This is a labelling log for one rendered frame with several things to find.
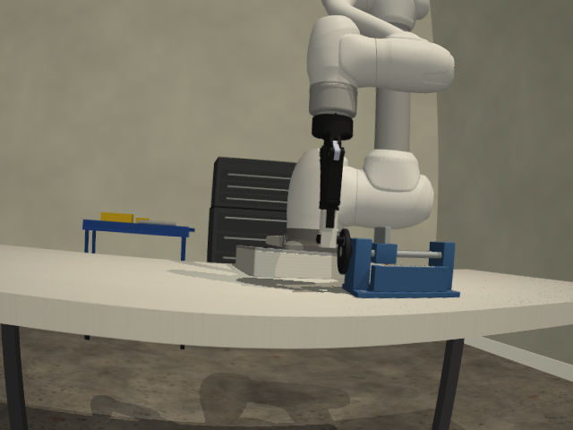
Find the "blue bench vise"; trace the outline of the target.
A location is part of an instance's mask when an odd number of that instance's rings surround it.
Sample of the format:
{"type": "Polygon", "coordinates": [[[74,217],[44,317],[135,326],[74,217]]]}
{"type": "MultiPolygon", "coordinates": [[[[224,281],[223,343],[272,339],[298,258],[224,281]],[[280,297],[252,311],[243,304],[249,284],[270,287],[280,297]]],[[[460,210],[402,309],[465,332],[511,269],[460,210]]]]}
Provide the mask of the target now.
{"type": "Polygon", "coordinates": [[[390,227],[377,227],[373,242],[350,238],[349,230],[343,228],[337,245],[338,272],[345,274],[342,289],[357,298],[460,297],[460,292],[452,290],[455,243],[430,242],[430,251],[424,252],[398,250],[398,245],[390,244],[390,227]],[[431,259],[428,266],[388,265],[396,264],[397,257],[431,259]],[[371,267],[371,262],[386,265],[371,267]]]}

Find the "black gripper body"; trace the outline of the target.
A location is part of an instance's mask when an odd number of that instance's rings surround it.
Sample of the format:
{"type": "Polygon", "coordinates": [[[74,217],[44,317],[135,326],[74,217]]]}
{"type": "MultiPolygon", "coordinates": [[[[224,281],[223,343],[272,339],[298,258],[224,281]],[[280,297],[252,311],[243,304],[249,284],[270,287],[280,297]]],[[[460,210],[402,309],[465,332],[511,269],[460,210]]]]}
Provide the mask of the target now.
{"type": "Polygon", "coordinates": [[[353,120],[349,116],[335,114],[320,114],[312,118],[312,135],[324,140],[323,146],[327,146],[328,165],[329,148],[333,148],[333,141],[338,141],[341,149],[341,141],[353,137],[353,120]]]}

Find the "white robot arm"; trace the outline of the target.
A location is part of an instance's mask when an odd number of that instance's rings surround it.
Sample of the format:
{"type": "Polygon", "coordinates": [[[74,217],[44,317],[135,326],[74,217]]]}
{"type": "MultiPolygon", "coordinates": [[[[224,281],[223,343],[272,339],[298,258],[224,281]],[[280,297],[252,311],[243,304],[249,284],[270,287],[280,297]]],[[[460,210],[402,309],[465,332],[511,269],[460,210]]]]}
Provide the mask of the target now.
{"type": "MultiPolygon", "coordinates": [[[[409,152],[410,92],[446,90],[453,82],[454,58],[444,47],[410,32],[416,19],[429,12],[429,0],[321,1],[330,16],[316,21],[310,36],[309,113],[354,118],[357,87],[376,87],[374,150],[366,155],[363,169],[349,167],[344,157],[337,236],[351,226],[415,226],[430,217],[433,189],[409,152]]],[[[316,243],[319,153],[307,150],[296,163],[288,189],[286,233],[268,236],[266,245],[338,252],[338,245],[323,248],[316,243]]]]}

